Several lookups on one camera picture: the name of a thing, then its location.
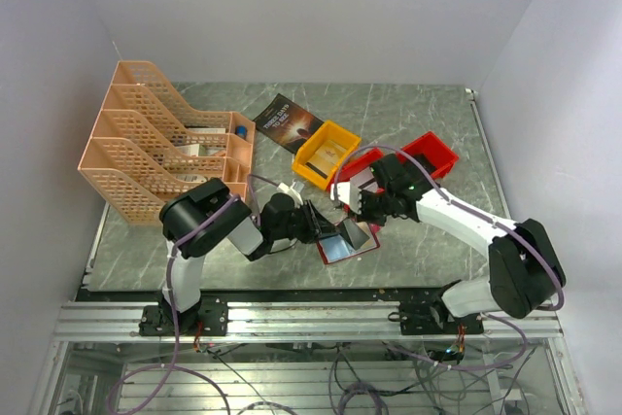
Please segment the red bin with cards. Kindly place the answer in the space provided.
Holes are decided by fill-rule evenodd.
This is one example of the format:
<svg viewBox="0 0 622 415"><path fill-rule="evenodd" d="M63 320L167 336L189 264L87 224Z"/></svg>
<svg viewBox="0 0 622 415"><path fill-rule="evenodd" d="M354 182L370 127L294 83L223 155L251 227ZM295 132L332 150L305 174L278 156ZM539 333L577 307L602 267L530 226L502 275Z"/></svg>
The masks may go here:
<svg viewBox="0 0 622 415"><path fill-rule="evenodd" d="M333 177L330 185L339 182L350 182L354 186L358 187L362 192L369 191L376 193L380 191L379 186L374 179L371 164L378 161L382 156L383 153L378 148L365 150L360 155L344 164L339 170L339 173ZM342 204L340 205L352 216L357 216L357 214L350 211L347 206Z"/></svg>

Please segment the yellow plastic bin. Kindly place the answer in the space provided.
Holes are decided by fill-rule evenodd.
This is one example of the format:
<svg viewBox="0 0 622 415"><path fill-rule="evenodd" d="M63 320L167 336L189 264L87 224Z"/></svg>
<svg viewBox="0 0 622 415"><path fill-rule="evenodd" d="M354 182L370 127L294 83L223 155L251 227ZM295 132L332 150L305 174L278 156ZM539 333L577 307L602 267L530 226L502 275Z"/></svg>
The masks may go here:
<svg viewBox="0 0 622 415"><path fill-rule="evenodd" d="M326 121L298 149L292 170L320 190L326 190L339 166L361 141L360 136Z"/></svg>

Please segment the red leather card holder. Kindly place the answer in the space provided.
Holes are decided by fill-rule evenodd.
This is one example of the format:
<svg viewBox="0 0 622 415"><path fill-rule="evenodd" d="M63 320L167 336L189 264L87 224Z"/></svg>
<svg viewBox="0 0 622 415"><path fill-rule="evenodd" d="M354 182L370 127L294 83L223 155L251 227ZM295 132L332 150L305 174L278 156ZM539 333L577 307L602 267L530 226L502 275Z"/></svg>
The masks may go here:
<svg viewBox="0 0 622 415"><path fill-rule="evenodd" d="M376 228L365 222L357 224L369 235L367 242L358 250L353 250L339 234L317 242L318 251L325 265L335 264L345 259L358 258L362 254L380 247Z"/></svg>

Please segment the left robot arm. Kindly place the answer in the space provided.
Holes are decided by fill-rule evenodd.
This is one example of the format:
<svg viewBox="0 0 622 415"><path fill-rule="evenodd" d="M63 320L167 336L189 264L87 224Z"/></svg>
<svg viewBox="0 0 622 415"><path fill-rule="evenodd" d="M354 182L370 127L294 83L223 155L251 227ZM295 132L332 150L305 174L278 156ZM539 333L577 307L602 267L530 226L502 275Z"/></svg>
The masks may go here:
<svg viewBox="0 0 622 415"><path fill-rule="evenodd" d="M167 201L158 214L168 261L158 305L143 312L143 335L187 334L209 328L226 333L225 307L202 304L200 276L205 258L229 241L248 260L278 253L282 242L312 244L339 234L309 200L280 185L258 215L219 178Z"/></svg>

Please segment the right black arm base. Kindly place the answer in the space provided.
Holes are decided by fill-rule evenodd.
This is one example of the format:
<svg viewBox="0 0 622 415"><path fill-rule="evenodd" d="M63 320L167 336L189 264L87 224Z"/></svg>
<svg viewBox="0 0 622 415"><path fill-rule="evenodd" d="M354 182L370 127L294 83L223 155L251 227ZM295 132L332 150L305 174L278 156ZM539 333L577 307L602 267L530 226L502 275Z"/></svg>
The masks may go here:
<svg viewBox="0 0 622 415"><path fill-rule="evenodd" d="M484 332L477 314L454 318L440 311L439 305L401 302L388 321L398 323L402 335L476 335Z"/></svg>

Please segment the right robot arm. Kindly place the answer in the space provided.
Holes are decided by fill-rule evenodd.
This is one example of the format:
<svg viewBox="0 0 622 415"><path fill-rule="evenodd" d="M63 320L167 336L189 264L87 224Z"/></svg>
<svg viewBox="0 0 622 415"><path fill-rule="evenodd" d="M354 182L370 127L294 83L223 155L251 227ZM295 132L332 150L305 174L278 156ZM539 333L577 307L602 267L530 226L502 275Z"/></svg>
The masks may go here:
<svg viewBox="0 0 622 415"><path fill-rule="evenodd" d="M374 161L376 192L346 184L341 200L361 220L381 225L401 218L436 227L488 262L485 277L444 287L428 311L437 331L452 331L473 314L502 311L522 319L534 310L556 311L564 304L566 277L544 226L515 222L480 210L442 188L414 157L389 154Z"/></svg>

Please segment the red bin with dark item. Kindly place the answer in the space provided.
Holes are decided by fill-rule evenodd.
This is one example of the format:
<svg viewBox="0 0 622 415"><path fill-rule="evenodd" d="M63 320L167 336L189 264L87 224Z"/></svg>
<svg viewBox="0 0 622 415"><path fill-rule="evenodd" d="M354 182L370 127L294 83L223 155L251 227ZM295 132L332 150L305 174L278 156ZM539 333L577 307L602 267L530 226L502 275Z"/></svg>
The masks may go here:
<svg viewBox="0 0 622 415"><path fill-rule="evenodd" d="M408 143L401 150L416 159L435 180L446 176L459 160L458 155L432 131Z"/></svg>

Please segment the dark item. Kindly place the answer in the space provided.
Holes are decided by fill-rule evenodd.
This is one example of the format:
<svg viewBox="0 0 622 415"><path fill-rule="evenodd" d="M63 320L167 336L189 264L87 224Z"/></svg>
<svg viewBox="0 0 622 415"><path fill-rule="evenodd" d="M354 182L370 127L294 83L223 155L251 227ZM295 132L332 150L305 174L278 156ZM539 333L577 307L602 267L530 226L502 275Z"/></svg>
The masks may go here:
<svg viewBox="0 0 622 415"><path fill-rule="evenodd" d="M337 225L339 235L353 249L358 250L369 239L369 235L351 218Z"/></svg>

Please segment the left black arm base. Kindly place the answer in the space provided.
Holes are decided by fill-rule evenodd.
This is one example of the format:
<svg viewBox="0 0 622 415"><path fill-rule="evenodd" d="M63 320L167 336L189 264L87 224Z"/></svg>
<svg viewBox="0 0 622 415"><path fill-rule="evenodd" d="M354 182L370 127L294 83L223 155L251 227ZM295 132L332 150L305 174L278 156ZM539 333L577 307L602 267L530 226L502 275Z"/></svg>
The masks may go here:
<svg viewBox="0 0 622 415"><path fill-rule="evenodd" d="M228 307L221 302L199 301L185 312L176 313L180 336L196 334L225 336L228 323ZM166 300L143 309L139 322L139 335L146 337L174 336L173 310Z"/></svg>

